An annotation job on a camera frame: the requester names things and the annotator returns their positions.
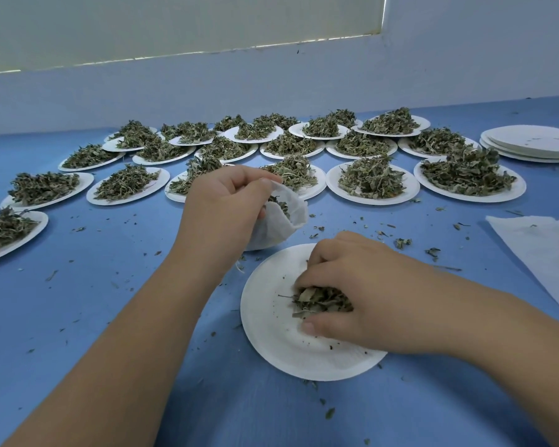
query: white wall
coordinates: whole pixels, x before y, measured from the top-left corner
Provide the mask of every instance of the white wall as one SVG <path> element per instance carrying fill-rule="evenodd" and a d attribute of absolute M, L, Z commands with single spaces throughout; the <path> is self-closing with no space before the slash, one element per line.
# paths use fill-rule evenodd
<path fill-rule="evenodd" d="M 0 0 L 0 71 L 377 31 L 383 0 Z"/>
<path fill-rule="evenodd" d="M 388 0 L 378 36 L 0 75 L 0 133 L 559 95 L 559 0 Z"/>

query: blue tabletop surface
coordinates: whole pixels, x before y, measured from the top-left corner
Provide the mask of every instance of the blue tabletop surface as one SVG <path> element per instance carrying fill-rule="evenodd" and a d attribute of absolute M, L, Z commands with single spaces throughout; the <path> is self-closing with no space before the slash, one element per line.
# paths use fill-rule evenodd
<path fill-rule="evenodd" d="M 559 127 L 559 97 L 412 112 L 475 140 L 507 124 Z M 0 136 L 0 201 L 16 173 L 57 171 L 79 145 L 101 142 L 113 130 Z M 419 160 L 402 151 L 394 158 L 409 171 Z M 175 176 L 186 161 L 164 167 Z M 346 160 L 323 152 L 311 161 L 327 172 Z M 257 153 L 243 164 L 270 162 Z M 425 262 L 425 249 L 440 248 L 439 264 L 461 268 L 462 276 L 514 293 L 559 320 L 559 305 L 484 221 L 486 215 L 514 216 L 506 210 L 559 219 L 559 165 L 501 162 L 528 183 L 526 194 L 502 204 L 456 201 L 424 188 L 420 203 L 387 207 L 348 202 L 328 189 L 309 200 L 314 219 L 278 247 L 246 254 L 245 273 L 231 269 L 213 293 L 171 392 L 157 445 L 358 446 L 364 439 L 381 447 L 546 445 L 514 401 L 459 360 L 388 354 L 382 368 L 319 383 L 316 390 L 266 363 L 236 328 L 244 283 L 259 264 L 255 258 L 311 242 L 309 235 L 319 233 L 314 225 L 325 226 L 315 241 L 343 229 L 374 238 L 383 230 L 394 235 L 389 244 L 411 238 L 405 253 Z M 122 167 L 119 161 L 93 171 L 100 180 Z M 162 262 L 182 216 L 182 204 L 168 200 L 163 190 L 115 207 L 91 205 L 85 193 L 41 209 L 49 215 L 46 230 L 0 259 L 0 443 Z M 457 222 L 470 226 L 456 231 Z M 86 229 L 77 232 L 81 227 Z M 328 408 L 335 408 L 331 420 L 325 419 Z"/>

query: stack of empty plates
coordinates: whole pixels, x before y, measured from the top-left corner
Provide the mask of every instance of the stack of empty plates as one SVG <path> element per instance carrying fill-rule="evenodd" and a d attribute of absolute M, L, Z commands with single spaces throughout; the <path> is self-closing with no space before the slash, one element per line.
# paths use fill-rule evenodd
<path fill-rule="evenodd" d="M 483 147 L 503 157 L 537 163 L 559 163 L 559 129 L 538 125 L 509 125 L 483 132 Z"/>

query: white fabric pouch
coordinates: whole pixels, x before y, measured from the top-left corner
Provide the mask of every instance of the white fabric pouch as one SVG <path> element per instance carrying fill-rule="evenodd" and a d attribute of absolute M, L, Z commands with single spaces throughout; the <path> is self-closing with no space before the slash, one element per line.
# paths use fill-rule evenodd
<path fill-rule="evenodd" d="M 285 202 L 288 207 L 288 218 L 280 205 L 275 202 L 266 202 L 265 218 L 257 220 L 254 225 L 253 235 L 246 246 L 246 251 L 271 248 L 295 233 L 309 220 L 309 208 L 306 201 L 298 197 L 290 188 L 280 183 L 271 182 L 273 185 L 272 196 L 278 201 Z"/>
<path fill-rule="evenodd" d="M 549 216 L 486 220 L 559 303 L 559 221 Z"/>

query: hand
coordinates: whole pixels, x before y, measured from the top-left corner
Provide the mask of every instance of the hand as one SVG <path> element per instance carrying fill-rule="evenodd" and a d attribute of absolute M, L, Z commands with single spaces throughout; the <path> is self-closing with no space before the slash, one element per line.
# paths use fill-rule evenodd
<path fill-rule="evenodd" d="M 308 317 L 305 333 L 398 353 L 455 354 L 462 333 L 488 326 L 485 305 L 505 295 L 351 232 L 321 240 L 296 285 L 338 288 L 354 306 Z"/>
<path fill-rule="evenodd" d="M 258 168 L 227 166 L 193 182 L 173 251 L 184 265 L 215 282 L 239 259 L 281 177 Z"/>

